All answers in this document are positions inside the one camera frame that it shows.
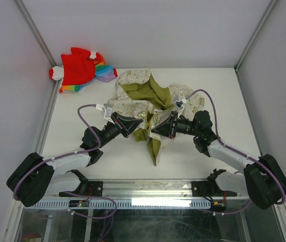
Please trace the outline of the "cream green printed jacket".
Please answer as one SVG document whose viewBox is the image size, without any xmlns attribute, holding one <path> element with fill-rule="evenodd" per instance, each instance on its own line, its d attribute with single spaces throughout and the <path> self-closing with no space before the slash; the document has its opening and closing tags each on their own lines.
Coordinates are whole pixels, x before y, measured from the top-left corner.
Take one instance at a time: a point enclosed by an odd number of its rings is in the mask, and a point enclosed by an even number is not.
<svg viewBox="0 0 286 242">
<path fill-rule="evenodd" d="M 153 164 L 159 164 L 161 152 L 171 139 L 154 134 L 151 130 L 165 121 L 172 111 L 177 111 L 174 102 L 186 98 L 193 89 L 182 84 L 163 88 L 147 69 L 123 72 L 116 78 L 115 90 L 116 97 L 108 100 L 108 104 L 122 116 L 143 120 L 132 136 L 137 142 L 147 142 Z"/>
</svg>

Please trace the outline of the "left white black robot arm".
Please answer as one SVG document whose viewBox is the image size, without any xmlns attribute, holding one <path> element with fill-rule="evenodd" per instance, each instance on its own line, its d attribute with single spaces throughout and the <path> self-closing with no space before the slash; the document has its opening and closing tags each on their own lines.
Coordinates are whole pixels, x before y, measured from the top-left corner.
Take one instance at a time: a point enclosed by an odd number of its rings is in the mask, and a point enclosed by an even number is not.
<svg viewBox="0 0 286 242">
<path fill-rule="evenodd" d="M 31 207 L 50 195 L 89 195 L 89 181 L 80 169 L 95 164 L 103 155 L 103 146 L 119 135 L 129 137 L 141 123 L 141 118 L 114 112 L 103 129 L 88 127 L 81 145 L 67 154 L 45 158 L 36 152 L 30 153 L 11 174 L 6 185 L 25 207 Z"/>
</svg>

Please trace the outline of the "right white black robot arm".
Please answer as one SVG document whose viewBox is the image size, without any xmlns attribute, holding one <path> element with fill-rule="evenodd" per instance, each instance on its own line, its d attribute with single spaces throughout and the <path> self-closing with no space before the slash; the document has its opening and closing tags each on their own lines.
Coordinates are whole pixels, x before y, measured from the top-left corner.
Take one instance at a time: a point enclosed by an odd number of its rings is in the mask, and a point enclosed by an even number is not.
<svg viewBox="0 0 286 242">
<path fill-rule="evenodd" d="M 212 130 L 208 111 L 198 111 L 193 120 L 173 111 L 151 132 L 169 139 L 175 138 L 177 133 L 191 135 L 199 153 L 220 160 L 237 171 L 233 174 L 224 169 L 214 170 L 207 182 L 207 190 L 212 195 L 223 191 L 245 194 L 263 210 L 285 202 L 286 177 L 276 159 L 269 154 L 254 157 L 224 143 Z"/>
</svg>

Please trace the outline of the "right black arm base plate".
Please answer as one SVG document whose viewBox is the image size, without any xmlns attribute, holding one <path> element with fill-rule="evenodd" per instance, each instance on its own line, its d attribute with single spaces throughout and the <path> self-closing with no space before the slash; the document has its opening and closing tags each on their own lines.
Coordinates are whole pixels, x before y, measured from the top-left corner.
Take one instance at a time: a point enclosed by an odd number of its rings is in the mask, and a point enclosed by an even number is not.
<svg viewBox="0 0 286 242">
<path fill-rule="evenodd" d="M 193 197 L 206 197 L 206 198 L 213 198 L 213 197 L 236 197 L 237 193 L 232 191 L 223 191 L 221 190 L 218 185 L 214 182 L 210 182 L 207 180 L 201 181 L 192 181 L 191 182 L 191 191 Z"/>
</svg>

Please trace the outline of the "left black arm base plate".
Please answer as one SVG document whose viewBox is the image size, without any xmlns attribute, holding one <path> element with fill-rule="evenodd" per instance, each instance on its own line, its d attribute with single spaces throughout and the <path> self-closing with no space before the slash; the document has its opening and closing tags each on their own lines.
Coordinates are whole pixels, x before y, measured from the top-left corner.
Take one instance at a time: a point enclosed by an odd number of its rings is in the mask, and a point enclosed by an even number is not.
<svg viewBox="0 0 286 242">
<path fill-rule="evenodd" d="M 102 181 L 82 181 L 74 191 L 60 192 L 60 197 L 101 197 L 103 192 Z"/>
</svg>

